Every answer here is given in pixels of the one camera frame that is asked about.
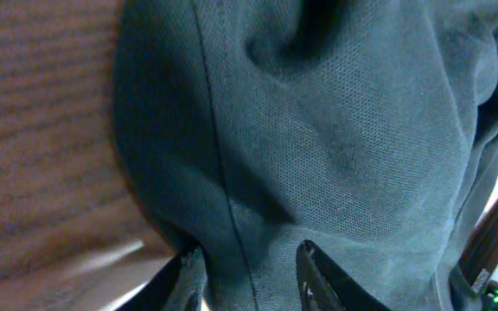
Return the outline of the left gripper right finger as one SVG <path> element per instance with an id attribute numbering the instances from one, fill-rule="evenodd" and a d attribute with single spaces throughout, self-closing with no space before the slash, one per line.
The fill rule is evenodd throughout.
<path id="1" fill-rule="evenodd" d="M 302 311 L 389 311 L 311 240 L 297 247 Z"/>

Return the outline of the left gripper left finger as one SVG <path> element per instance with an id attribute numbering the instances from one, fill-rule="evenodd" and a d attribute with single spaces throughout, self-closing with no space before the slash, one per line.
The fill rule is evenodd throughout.
<path id="1" fill-rule="evenodd" d="M 201 311 L 205 288 L 205 257 L 193 247 L 169 260 L 118 311 Z"/>

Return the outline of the black t-shirt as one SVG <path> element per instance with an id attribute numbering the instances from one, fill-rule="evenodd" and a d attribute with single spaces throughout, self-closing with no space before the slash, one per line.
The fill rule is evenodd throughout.
<path id="1" fill-rule="evenodd" d="M 498 177 L 498 1 L 129 1 L 118 152 L 213 310 L 301 310 L 311 240 L 389 310 L 455 310 Z"/>

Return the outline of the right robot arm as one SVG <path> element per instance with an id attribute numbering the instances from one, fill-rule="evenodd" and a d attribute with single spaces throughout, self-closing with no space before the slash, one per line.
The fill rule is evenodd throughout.
<path id="1" fill-rule="evenodd" d="M 455 310 L 498 310 L 498 199 L 450 273 L 450 302 Z"/>

